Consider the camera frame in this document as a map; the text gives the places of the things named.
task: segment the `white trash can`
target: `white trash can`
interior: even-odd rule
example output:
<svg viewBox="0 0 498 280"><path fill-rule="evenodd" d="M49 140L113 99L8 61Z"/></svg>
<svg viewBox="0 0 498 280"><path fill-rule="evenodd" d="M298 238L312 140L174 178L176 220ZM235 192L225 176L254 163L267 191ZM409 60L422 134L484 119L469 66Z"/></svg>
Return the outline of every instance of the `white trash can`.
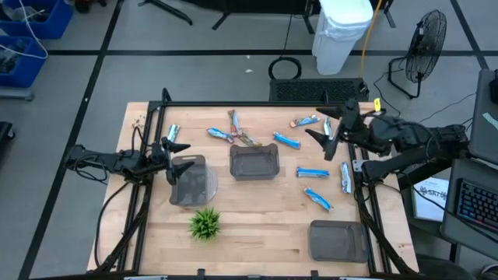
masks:
<svg viewBox="0 0 498 280"><path fill-rule="evenodd" d="M312 54L321 75L334 75L365 34L374 11L369 0L320 0L320 5Z"/></svg>

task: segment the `wooden table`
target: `wooden table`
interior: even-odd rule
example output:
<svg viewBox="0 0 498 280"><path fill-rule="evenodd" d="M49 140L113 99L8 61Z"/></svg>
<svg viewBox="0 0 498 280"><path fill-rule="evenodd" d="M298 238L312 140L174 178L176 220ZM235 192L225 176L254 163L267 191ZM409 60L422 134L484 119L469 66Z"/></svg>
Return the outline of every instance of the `wooden table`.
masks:
<svg viewBox="0 0 498 280"><path fill-rule="evenodd" d="M128 104L117 150L131 148L133 127L144 124L146 108L147 103ZM373 104L362 103L361 108L372 110ZM230 175L230 144L206 132L206 128L211 127L229 131L227 111L230 109L237 110L240 126L264 145L275 142L274 131L301 141L301 150L277 143L280 172L274 180L235 181ZM168 107L163 135L171 124L179 124L176 142L188 143L191 147L178 155L203 155L218 177L218 192L209 206L221 212L222 230L208 243L192 240L188 225L195 210L171 205L171 186L166 174L158 173L154 179L140 273L196 275L198 268L204 268L207 275L309 276L311 270L318 270L320 276L368 275L366 264L318 262L310 257L307 233L311 221L359 222L359 213L352 195L342 193L340 187L339 163L350 162L347 144L339 144L334 159L328 162L319 144L304 132L304 127L289 126L292 119L309 114L320 115L311 107ZM151 131L155 131L155 123L153 120ZM334 127L337 124L336 120L332 121ZM323 121L306 127L322 131ZM244 146L239 140L236 144ZM331 176L328 179L297 178L297 166L329 170ZM394 175L385 182L398 187ZM106 200L122 184L122 177L111 176ZM311 187L331 202L334 211L326 212L312 202L303 192L305 187ZM131 189L128 187L119 194L103 215L99 242L101 261L121 238ZM418 270L400 194L388 187L378 187L377 196L386 237L406 263ZM377 241L371 236L377 270L382 271ZM130 242L127 268L132 266L134 250L135 240ZM95 268L92 257L91 268Z"/></svg>

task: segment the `electrical cord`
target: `electrical cord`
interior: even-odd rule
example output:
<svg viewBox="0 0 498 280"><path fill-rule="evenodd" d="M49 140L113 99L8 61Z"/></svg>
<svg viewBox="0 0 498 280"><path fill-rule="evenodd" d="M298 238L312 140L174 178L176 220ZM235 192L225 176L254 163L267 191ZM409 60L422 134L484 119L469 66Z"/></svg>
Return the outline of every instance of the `electrical cord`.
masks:
<svg viewBox="0 0 498 280"><path fill-rule="evenodd" d="M460 99L459 101L457 102L454 102L454 103L451 103L449 105L447 105L446 107L444 107L443 109L440 109L440 110L437 110L436 112L432 113L430 116L426 117L426 118L423 118L421 121L417 121L418 123L422 123L424 121L427 121L429 120L431 117L434 117L434 115L438 114L438 113L441 113L442 111L446 110L447 108L449 107L452 107L454 105L457 105L459 103L461 103L463 100L466 100L467 98L469 98L470 96L473 96L475 95L476 93L471 93L471 94L468 94L467 96L464 96L464 98Z"/></svg>
<svg viewBox="0 0 498 280"><path fill-rule="evenodd" d="M407 173L404 173L404 172L400 172L400 174L404 174L406 176L406 180L408 181L410 187L418 194L420 195L422 198L424 198L425 200L427 200L428 202L434 204L435 206L437 206L439 209L443 210L446 214L456 218L458 221L462 222L464 225L468 226L470 229L473 229L474 231L476 231L477 233L483 235L485 238L493 241L494 243L498 243L498 240L495 239L494 237L490 236L488 233L485 233L483 232L482 230L480 229L477 229L475 228L474 226L472 226L472 224L470 222L467 222L465 219L463 219L462 217L458 217L457 215L455 215L454 213L448 211L445 207L437 204L437 202L433 201L432 199L430 198L427 198L425 197L424 195L422 195L419 190L417 190L415 188L415 186L412 184L412 181L410 180L410 177L408 176Z"/></svg>
<svg viewBox="0 0 498 280"><path fill-rule="evenodd" d="M358 196L356 195L356 191L354 191L352 193L352 197L355 199L355 201L358 201ZM366 198L363 199L363 202L367 202L369 199L370 199L370 192L368 193L368 195L366 196Z"/></svg>
<svg viewBox="0 0 498 280"><path fill-rule="evenodd" d="M96 161L99 161L99 163L101 165L101 168L102 168L102 171L103 171L103 178L99 179L95 175L92 175L90 172L87 172L85 170L81 170L79 168L79 162L82 161L82 160L87 160L87 159L95 159ZM104 185L105 185L105 180L107 180L107 178L109 177L109 174L106 171L105 163L99 157L99 155L95 154L95 153L91 153L91 154L88 154L88 155L80 156L75 161L75 172L76 172L76 174L78 174L80 177L82 177L84 179L96 181L96 182L99 182L99 183L104 184Z"/></svg>
<svg viewBox="0 0 498 280"><path fill-rule="evenodd" d="M135 154L135 134L139 133L140 140L143 142L143 136L142 133L140 132L140 128L138 126L135 126L133 128L132 132L132 153L130 155L124 156L125 158L131 158ZM100 163L101 169L103 171L103 178L97 178L95 175L91 174L90 172L87 172L85 170L81 170L79 168L79 162L82 160L87 160L87 159L94 159ZM87 179L87 180L92 180L104 185L107 185L105 181L109 177L109 173L106 170L105 163L103 162L102 158L99 157L98 154L96 153L91 153L89 155L84 155L80 156L76 161L75 161L75 172L78 174L80 177Z"/></svg>
<svg viewBox="0 0 498 280"><path fill-rule="evenodd" d="M403 58L402 60L400 60L399 64L398 64L398 70L395 70L393 71L392 73L396 73L396 72L400 72L400 71L404 71L404 69L402 68L402 63L405 59ZM375 88L377 89L377 91L379 92L379 95L381 96L381 99L382 101L384 101L387 105L389 105L389 107L391 107L393 110L396 111L396 113L398 113L398 115L396 117L400 117L402 115L402 112L400 110L398 110L398 108L394 107L391 103L389 103L385 98L384 98L384 94L382 93L382 90L379 88L379 86L377 85L378 82L380 82L382 80L383 77L386 76L386 74L389 74L389 72L384 72L381 77L379 79L377 79L377 81L373 82L373 86L375 86Z"/></svg>
<svg viewBox="0 0 498 280"><path fill-rule="evenodd" d="M287 40L289 39L289 32L290 32L290 26L293 21L293 14L290 14L289 17L289 25L287 26L287 35L286 35L286 42L283 45L283 51L286 50L287 48ZM268 76L270 76L270 79L276 79L275 75L273 75L273 68L275 65L281 61L289 61L292 62L296 67L297 67L297 73L292 79L299 79L301 77L302 71L303 71L303 66L301 65L301 62L297 58L291 58L291 57L284 57L283 54L279 56L279 58L275 59L272 61L270 66L268 67Z"/></svg>
<svg viewBox="0 0 498 280"><path fill-rule="evenodd" d="M470 124L468 125L468 127L465 129L465 132L467 132L467 130L472 126L473 123L474 123L474 121L470 122Z"/></svg>
<svg viewBox="0 0 498 280"><path fill-rule="evenodd" d="M379 0L379 2L377 3L377 7L375 8L375 13L373 14L372 22L370 23L370 26L368 26L368 31L366 32L365 43L363 43L363 50L361 53L361 68L359 70L359 77L360 78L363 78L363 73L365 71L366 47L368 46L368 40L370 39L370 34L372 33L372 29L374 28L375 19L377 18L379 10L381 9L381 5L382 5L382 0Z"/></svg>
<svg viewBox="0 0 498 280"><path fill-rule="evenodd" d="M389 188L397 191L399 194L402 194L402 192L399 189L397 189L396 187L390 186L388 184L384 184L384 182L381 183L381 186L389 187Z"/></svg>
<svg viewBox="0 0 498 280"><path fill-rule="evenodd" d="M365 114L362 115L362 119L364 120L365 117L375 117L383 122L385 122L386 124L389 125L389 128L391 127L394 127L394 126L400 126L400 125L403 125L403 124L408 124L408 125L411 125L411 126L418 126L420 128L422 128L425 132L427 132L427 134L430 135L429 139L427 139L426 143L424 143L425 147L426 147L426 159L429 160L430 157L429 157L429 147L430 147L430 143L432 140L436 139L436 136L427 128L425 127L423 124L419 124L419 123L416 123L416 122L412 122L412 121L404 121L402 123L393 123L393 122L390 122L390 120L386 120L383 116L386 114L386 110L383 108L381 109L381 112L380 114L377 114L376 111L370 111L370 112L367 112ZM437 148L440 150L440 143L439 141L436 141L436 145L437 145Z"/></svg>
<svg viewBox="0 0 498 280"><path fill-rule="evenodd" d="M473 119L474 119L474 118L473 118L473 117L471 117L471 118L469 118L468 120L466 120L466 121L462 122L460 125L464 125L464 124L468 123L469 121L472 121Z"/></svg>
<svg viewBox="0 0 498 280"><path fill-rule="evenodd" d="M140 128L139 126L135 126L133 128L133 132L132 132L132 154L130 156L126 156L127 158L130 158L132 157L134 154L135 154L135 133L138 132L139 133L139 137L140 137L140 141L143 142L143 137L142 137L142 133L140 132Z"/></svg>
<svg viewBox="0 0 498 280"><path fill-rule="evenodd" d="M99 248L99 235L100 235L100 222L102 221L102 216L103 216L103 212L106 210L106 207L109 205L109 202L116 197L116 195L118 195L120 192L122 192L126 186L128 186L128 182L127 183L124 183L124 185L122 185L120 188L117 189L117 191L115 191L107 200L106 202L103 204L102 206L102 209L100 210L100 213L99 213L99 218L97 219L96 221L96 234L95 234L95 243L93 244L93 259L95 261L95 265L97 267L100 266L100 262L99 262L99 257L98 257L98 248Z"/></svg>
<svg viewBox="0 0 498 280"><path fill-rule="evenodd" d="M34 40L38 43L38 45L41 47L41 49L44 51L45 55L43 57L41 56L37 56L37 55L33 55L33 54L24 54L22 52L18 52L18 51L14 51L14 50L11 50L9 49L8 47L5 47L4 45L0 44L0 47L6 51L11 51L13 52L14 54L18 54L18 55L22 55L22 56L25 56L25 57L30 57L30 58L39 58L39 59L46 59L48 58L48 52L47 52L47 49L45 49L45 47L41 44L40 42L40 39L37 38L37 36L34 34L33 30L31 29L31 25L30 25L30 21L28 20L30 18L30 16L28 16L26 14L26 8L24 8L24 4L23 4L23 0L19 0L19 4L21 5L21 9L23 10L23 14L24 14L24 21L26 21L26 26L28 28L28 30L31 32L31 35L33 35L33 38Z"/></svg>

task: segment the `small potted plant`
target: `small potted plant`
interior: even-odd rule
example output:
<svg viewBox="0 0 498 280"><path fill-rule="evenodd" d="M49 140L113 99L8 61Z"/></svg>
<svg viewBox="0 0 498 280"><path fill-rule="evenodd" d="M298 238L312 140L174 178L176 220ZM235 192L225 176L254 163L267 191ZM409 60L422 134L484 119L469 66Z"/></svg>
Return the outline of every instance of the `small potted plant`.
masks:
<svg viewBox="0 0 498 280"><path fill-rule="evenodd" d="M208 241L219 233L219 213L214 208L197 210L190 220L191 236L195 240Z"/></svg>

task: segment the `fan stand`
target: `fan stand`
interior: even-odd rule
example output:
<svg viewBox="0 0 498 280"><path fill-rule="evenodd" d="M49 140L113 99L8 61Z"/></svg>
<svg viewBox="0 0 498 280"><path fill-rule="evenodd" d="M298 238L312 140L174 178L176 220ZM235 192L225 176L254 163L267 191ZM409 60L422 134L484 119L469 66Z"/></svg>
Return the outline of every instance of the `fan stand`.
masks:
<svg viewBox="0 0 498 280"><path fill-rule="evenodd" d="M409 98L409 99L414 99L414 98L418 98L420 96L420 88L422 87L422 77L423 75L421 73L419 73L417 75L417 80L418 80L418 86L417 86L417 95L412 95L410 94L409 92L407 92L405 89L403 89L402 87L398 86L395 82L393 82L391 76L392 76L392 64L393 62L395 61L400 61L400 60L403 60L405 59L405 57L401 57L401 58L395 58L393 60L391 60L389 62L389 72L388 72L388 81L393 85L395 86L396 89L399 89L402 93L406 94L406 96Z"/></svg>

